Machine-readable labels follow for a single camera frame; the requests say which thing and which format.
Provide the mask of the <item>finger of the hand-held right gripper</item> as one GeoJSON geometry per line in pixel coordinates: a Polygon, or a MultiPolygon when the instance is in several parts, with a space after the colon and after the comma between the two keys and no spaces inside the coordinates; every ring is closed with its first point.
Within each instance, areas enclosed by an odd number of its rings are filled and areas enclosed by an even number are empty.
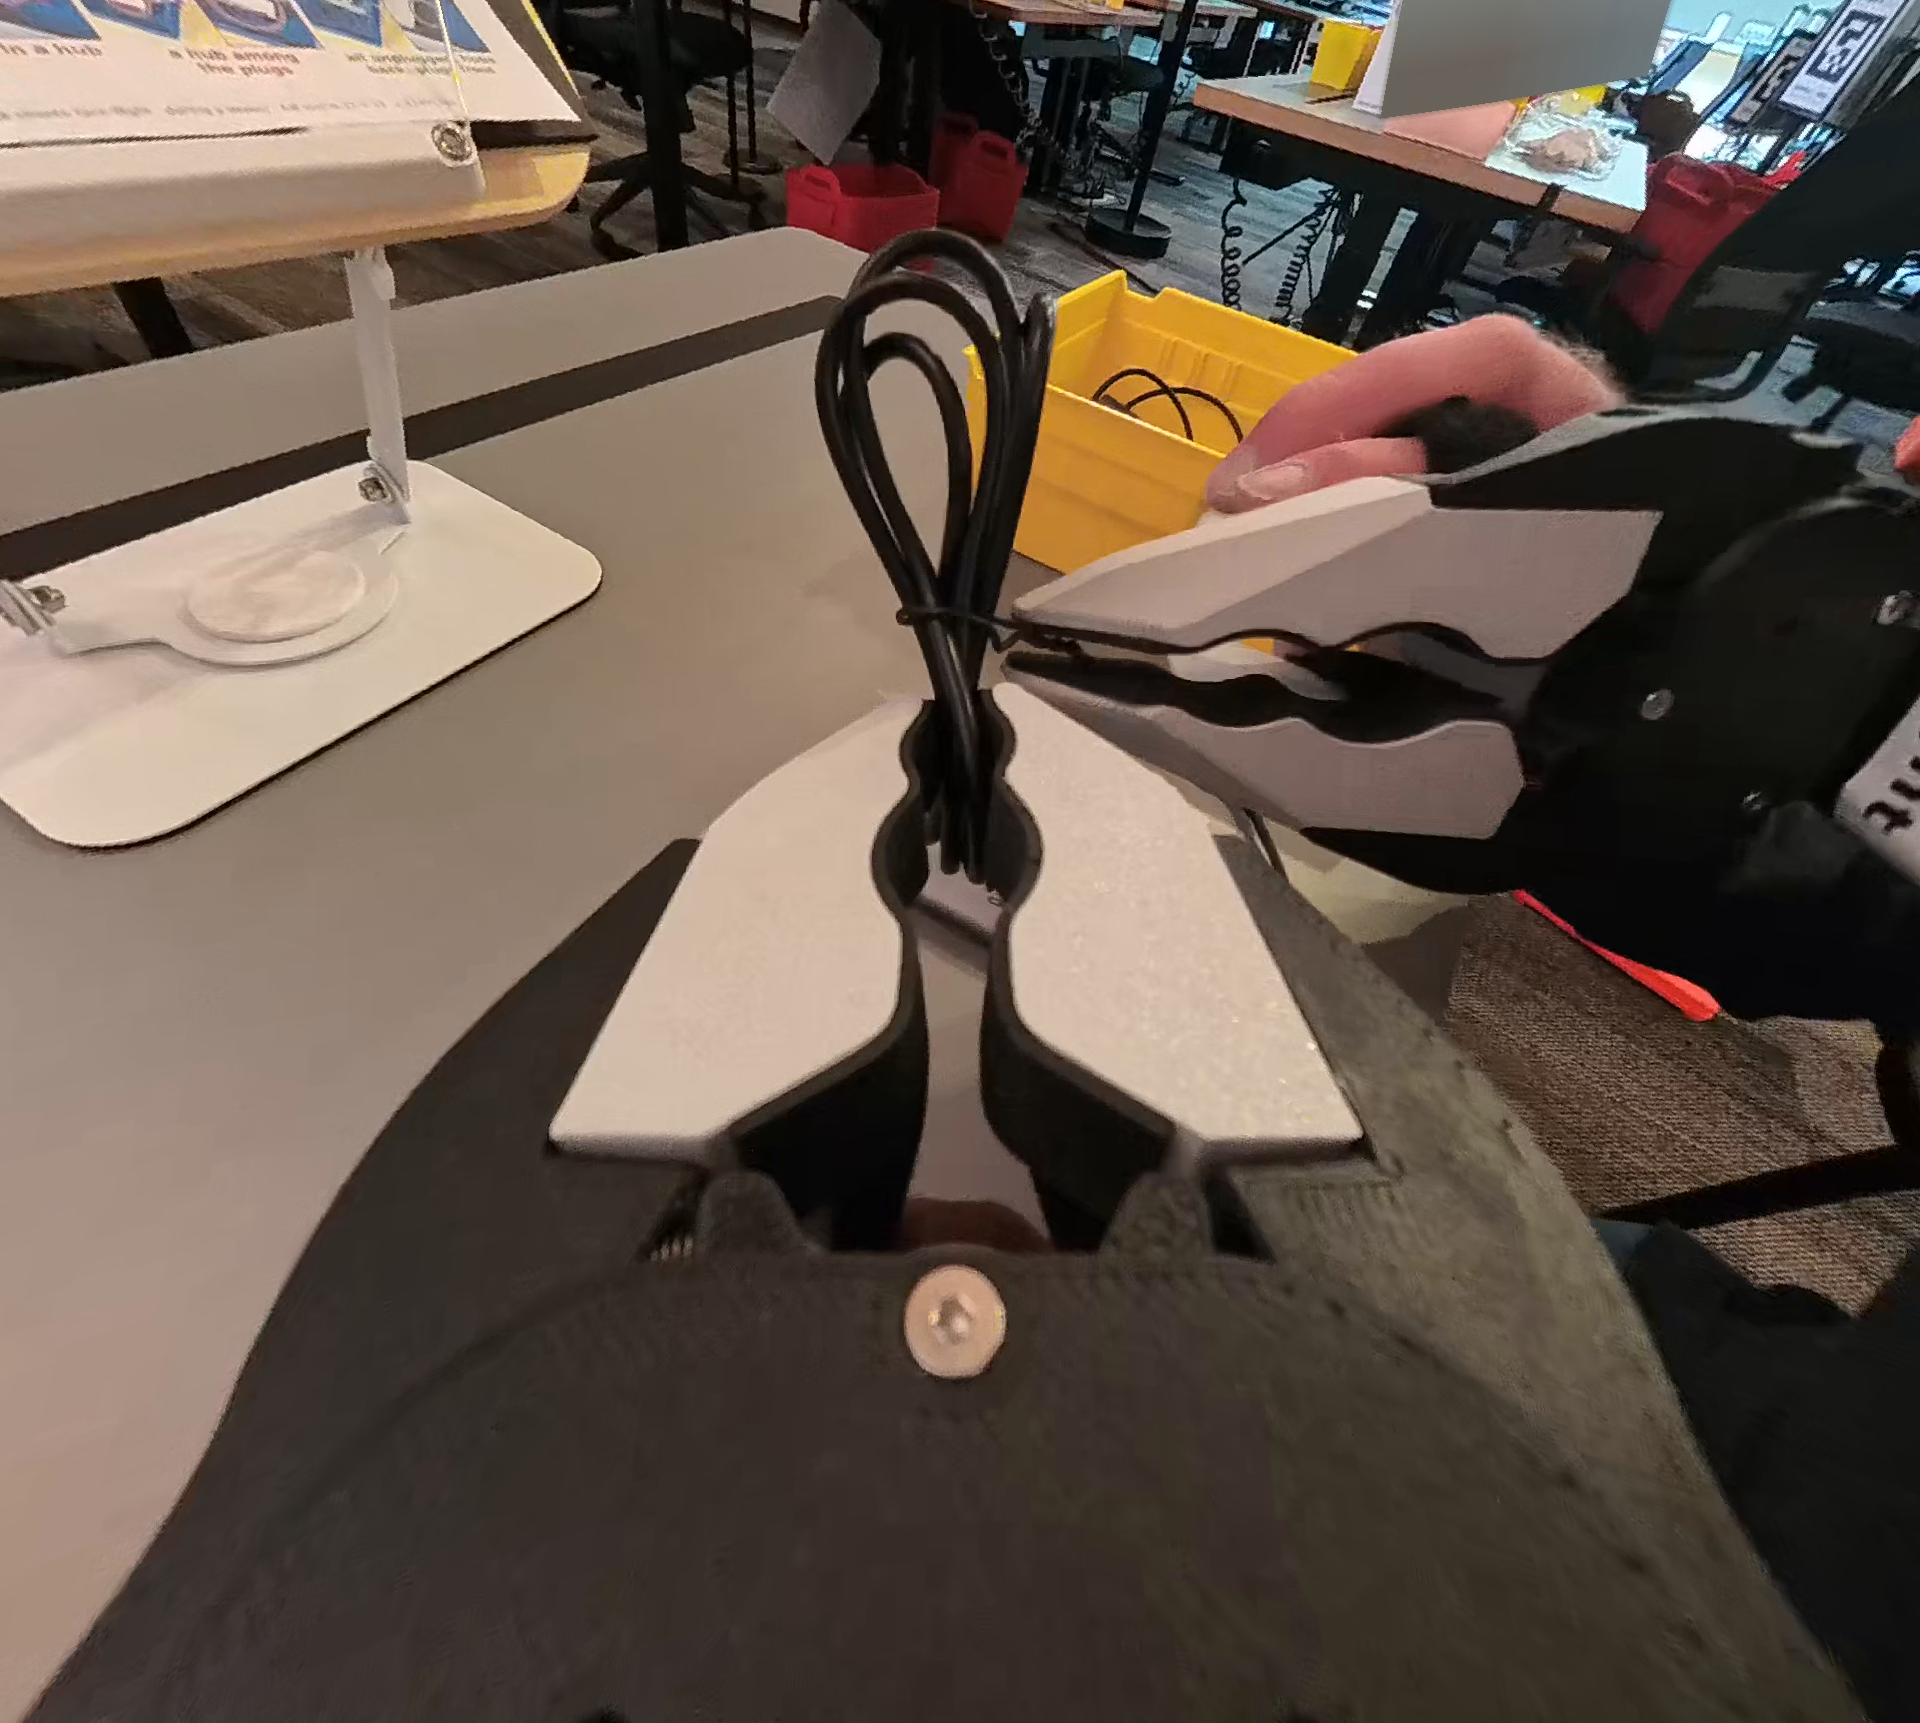
{"type": "Polygon", "coordinates": [[[1487,841],[1524,797],[1504,707],[1393,657],[1021,643],[1002,667],[1141,763],[1299,831],[1487,841]]]}
{"type": "Polygon", "coordinates": [[[1633,589],[1656,511],[1445,507],[1358,479],[1118,551],[1013,607],[1024,629],[1153,651],[1432,629],[1547,659],[1633,589]]]}

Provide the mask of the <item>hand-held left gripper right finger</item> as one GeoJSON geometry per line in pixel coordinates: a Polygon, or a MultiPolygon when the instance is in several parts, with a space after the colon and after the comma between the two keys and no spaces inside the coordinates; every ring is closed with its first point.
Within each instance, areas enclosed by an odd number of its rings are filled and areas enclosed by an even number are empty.
{"type": "Polygon", "coordinates": [[[1169,1177],[1212,1209],[1243,1169],[1366,1163],[1366,1131],[1236,875],[1165,775],[1021,685],[990,695],[1000,897],[979,1093],[1049,1241],[1096,1249],[1169,1177]]]}

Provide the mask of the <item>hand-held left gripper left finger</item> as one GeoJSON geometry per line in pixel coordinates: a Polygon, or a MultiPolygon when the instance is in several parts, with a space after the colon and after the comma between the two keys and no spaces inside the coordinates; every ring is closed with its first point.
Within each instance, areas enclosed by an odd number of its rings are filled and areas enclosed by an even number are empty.
{"type": "Polygon", "coordinates": [[[930,1077],[922,723],[885,701],[708,825],[552,1115],[558,1151],[758,1171],[836,1247],[894,1239],[930,1077]]]}

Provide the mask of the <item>black usb cable orange plugs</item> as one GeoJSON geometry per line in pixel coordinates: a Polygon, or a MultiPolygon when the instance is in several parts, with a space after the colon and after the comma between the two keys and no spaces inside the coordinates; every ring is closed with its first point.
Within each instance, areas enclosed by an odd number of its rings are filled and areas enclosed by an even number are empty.
{"type": "Polygon", "coordinates": [[[1172,381],[1146,367],[1116,369],[1092,391],[1096,407],[1156,425],[1226,453],[1245,435],[1239,411],[1216,391],[1172,381]]]}

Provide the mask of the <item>yellow plastic bin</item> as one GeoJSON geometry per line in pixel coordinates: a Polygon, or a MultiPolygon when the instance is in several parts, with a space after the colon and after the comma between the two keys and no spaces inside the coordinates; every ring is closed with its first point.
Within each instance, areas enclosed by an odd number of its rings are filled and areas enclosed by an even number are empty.
{"type": "Polygon", "coordinates": [[[1174,535],[1205,509],[1226,453],[1092,403],[1116,369],[1146,367],[1220,393],[1249,431],[1287,391],[1353,351],[1289,325],[1110,271],[1059,297],[1038,445],[1017,551],[1055,573],[1174,535]]]}

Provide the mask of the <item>person's right hand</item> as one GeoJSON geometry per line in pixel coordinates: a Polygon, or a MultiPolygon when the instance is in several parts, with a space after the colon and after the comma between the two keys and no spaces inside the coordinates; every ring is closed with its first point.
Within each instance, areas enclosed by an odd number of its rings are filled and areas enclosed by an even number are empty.
{"type": "Polygon", "coordinates": [[[1415,419],[1466,401],[1541,435],[1619,407],[1597,353],[1494,311],[1353,355],[1287,391],[1212,467],[1206,507],[1243,513],[1354,479],[1421,477],[1430,443],[1415,419]]]}

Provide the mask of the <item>orange traffic cone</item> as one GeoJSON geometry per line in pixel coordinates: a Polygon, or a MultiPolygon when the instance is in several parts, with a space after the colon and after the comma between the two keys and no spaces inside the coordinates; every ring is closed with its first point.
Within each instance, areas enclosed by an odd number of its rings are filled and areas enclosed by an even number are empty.
{"type": "Polygon", "coordinates": [[[1633,957],[1620,955],[1602,943],[1597,943],[1526,891],[1517,891],[1513,899],[1535,917],[1548,921],[1553,929],[1576,943],[1582,951],[1616,969],[1692,1023],[1713,1021],[1722,1015],[1722,1005],[1713,991],[1707,991],[1679,973],[1647,965],[1633,957]]]}

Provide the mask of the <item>black mesh office chair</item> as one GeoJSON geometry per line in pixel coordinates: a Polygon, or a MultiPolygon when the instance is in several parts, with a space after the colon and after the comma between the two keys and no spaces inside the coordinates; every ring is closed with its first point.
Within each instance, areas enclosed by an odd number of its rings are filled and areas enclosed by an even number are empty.
{"type": "Polygon", "coordinates": [[[1917,247],[1915,105],[1887,103],[1797,173],[1768,175],[1791,183],[1707,257],[1650,335],[1609,301],[1628,237],[1616,243],[1580,337],[1633,399],[1733,399],[1781,359],[1844,269],[1917,247]]]}

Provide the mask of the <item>black pole stand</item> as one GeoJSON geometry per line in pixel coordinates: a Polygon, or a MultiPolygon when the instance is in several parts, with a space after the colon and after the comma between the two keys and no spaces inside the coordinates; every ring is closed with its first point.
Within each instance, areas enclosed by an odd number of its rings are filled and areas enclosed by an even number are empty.
{"type": "Polygon", "coordinates": [[[1148,91],[1141,129],[1134,139],[1133,187],[1124,203],[1092,205],[1082,223],[1092,247],[1127,259],[1158,259],[1167,253],[1172,229],[1158,217],[1148,217],[1146,197],[1155,181],[1156,153],[1165,133],[1189,39],[1202,0],[1182,0],[1165,37],[1156,81],[1148,91]]]}

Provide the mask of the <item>black white marker sign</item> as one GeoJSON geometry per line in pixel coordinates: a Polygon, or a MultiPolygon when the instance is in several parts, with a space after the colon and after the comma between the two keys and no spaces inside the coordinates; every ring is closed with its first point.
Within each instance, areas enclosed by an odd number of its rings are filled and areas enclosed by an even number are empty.
{"type": "Polygon", "coordinates": [[[1917,69],[1919,0],[1844,0],[1778,97],[1805,123],[1850,129],[1917,69]]]}

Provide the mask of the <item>white hanging paper sheet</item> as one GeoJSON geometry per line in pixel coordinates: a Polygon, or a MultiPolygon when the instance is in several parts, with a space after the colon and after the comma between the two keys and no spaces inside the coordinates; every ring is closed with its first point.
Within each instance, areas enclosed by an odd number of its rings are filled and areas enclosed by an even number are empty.
{"type": "Polygon", "coordinates": [[[814,161],[833,163],[875,101],[885,45],[846,0],[818,0],[767,103],[814,161]]]}

